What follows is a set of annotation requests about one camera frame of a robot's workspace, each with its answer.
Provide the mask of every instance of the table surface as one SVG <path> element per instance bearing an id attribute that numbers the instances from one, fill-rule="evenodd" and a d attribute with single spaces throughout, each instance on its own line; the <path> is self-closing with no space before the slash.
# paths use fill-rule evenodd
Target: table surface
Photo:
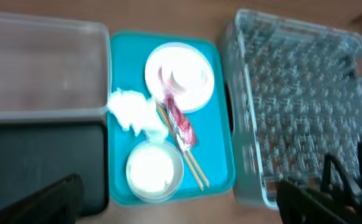
<path id="1" fill-rule="evenodd" d="M 213 42 L 219 37 L 227 22 L 233 20 L 240 7 L 337 26 L 334 22 L 336 21 L 334 18 L 338 16 L 335 10 L 331 10 L 325 15 L 326 12 L 322 13 L 318 7 L 311 10 L 298 6 L 297 4 L 300 2 L 276 0 L 12 0 L 0 1 L 0 11 L 102 22 L 108 26 L 111 34 L 121 29 L 140 29 L 195 36 Z M 155 224 L 169 222 L 175 224 L 281 223 L 278 212 L 265 208 L 246 208 L 235 202 L 232 193 L 222 197 L 133 210 L 120 208 L 111 202 L 101 215 L 85 218 L 79 223 L 141 223 L 141 221 Z"/>

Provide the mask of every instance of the white paper bowl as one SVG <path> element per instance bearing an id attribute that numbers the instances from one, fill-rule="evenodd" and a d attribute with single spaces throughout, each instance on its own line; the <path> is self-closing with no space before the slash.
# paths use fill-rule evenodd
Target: white paper bowl
<path id="1" fill-rule="evenodd" d="M 137 187 L 136 181 L 141 180 L 133 180 L 132 178 L 132 169 L 149 169 L 148 166 L 157 165 L 158 161 L 157 158 L 155 160 L 152 160 L 152 162 L 156 164 L 141 164 L 138 161 L 140 160 L 141 156 L 144 156 L 144 152 L 146 150 L 149 150 L 151 148 L 157 149 L 157 152 L 160 152 L 160 156 L 163 157 L 163 155 L 166 155 L 166 158 L 171 159 L 171 163 L 173 166 L 173 178 L 170 183 L 167 184 L 167 186 L 160 191 L 146 191 L 145 189 L 140 189 Z M 159 142 L 151 142 L 151 141 L 145 141 L 137 147 L 132 150 L 127 163 L 126 163 L 126 180 L 128 182 L 128 185 L 131 188 L 131 191 L 141 200 L 149 202 L 149 203 L 160 203 L 164 202 L 165 200 L 170 199 L 175 192 L 179 189 L 179 186 L 181 185 L 182 179 L 184 174 L 184 167 L 183 167 L 183 159 L 181 156 L 181 153 L 170 143 L 159 143 Z"/>

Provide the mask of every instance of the red wrapper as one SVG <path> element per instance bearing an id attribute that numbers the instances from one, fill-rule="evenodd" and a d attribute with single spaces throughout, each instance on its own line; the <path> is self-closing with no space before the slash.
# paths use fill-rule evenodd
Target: red wrapper
<path id="1" fill-rule="evenodd" d="M 198 139 L 190 120 L 178 109 L 171 94 L 166 95 L 165 103 L 169 122 L 171 123 L 176 140 L 181 149 L 185 150 L 186 147 L 190 148 L 194 146 L 198 142 Z"/>

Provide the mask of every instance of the wooden chopsticks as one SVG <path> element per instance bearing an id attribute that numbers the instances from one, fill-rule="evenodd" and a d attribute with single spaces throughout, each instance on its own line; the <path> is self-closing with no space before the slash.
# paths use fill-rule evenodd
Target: wooden chopsticks
<path id="1" fill-rule="evenodd" d="M 177 142 L 176 136 L 175 136 L 175 132 L 172 129 L 172 126 L 168 121 L 167 112 L 164 110 L 164 108 L 159 103 L 157 103 L 156 105 L 157 105 L 157 108 L 158 108 L 158 111 L 159 111 L 159 114 L 160 114 L 161 118 L 163 119 L 163 121 L 165 122 L 165 124 L 167 125 L 167 127 L 169 129 L 169 132 L 171 133 L 171 137 L 174 139 L 174 142 L 178 145 L 178 142 Z M 182 155 L 184 157 L 184 160 L 185 160 L 186 164 L 188 165 L 189 169 L 191 170 L 193 177 L 196 179 L 196 182 L 198 183 L 200 190 L 204 191 L 204 186 L 203 186 L 203 183 L 201 182 L 201 179 L 200 179 L 199 175 L 203 179 L 203 181 L 206 184 L 207 188 L 209 188 L 210 187 L 210 182 L 208 181 L 206 175 L 204 175 L 204 172 L 201 170 L 198 162 L 194 158 L 194 156 L 193 156 L 193 154 L 191 152 L 191 149 L 182 150 L 182 149 L 179 148 L 179 150 L 182 151 Z"/>

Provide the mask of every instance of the black object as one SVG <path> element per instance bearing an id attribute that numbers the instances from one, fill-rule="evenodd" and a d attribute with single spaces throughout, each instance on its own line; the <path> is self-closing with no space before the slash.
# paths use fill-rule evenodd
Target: black object
<path id="1" fill-rule="evenodd" d="M 284 224 L 362 223 L 362 142 L 358 143 L 361 178 L 355 180 L 331 154 L 325 155 L 320 191 L 295 182 L 277 183 L 277 203 Z M 331 182 L 332 168 L 341 185 Z"/>
<path id="2" fill-rule="evenodd" d="M 233 110 L 232 110 L 232 100 L 231 94 L 229 93 L 228 85 L 225 85 L 225 97 L 226 97 L 226 108 L 228 111 L 228 121 L 229 121 L 229 130 L 233 134 L 234 130 L 234 121 L 233 121 Z"/>
<path id="3" fill-rule="evenodd" d="M 101 122 L 0 124 L 0 210 L 70 174 L 85 188 L 81 216 L 108 204 L 107 128 Z"/>
<path id="4" fill-rule="evenodd" d="M 83 202 L 83 185 L 72 174 L 0 211 L 0 224 L 72 224 Z"/>

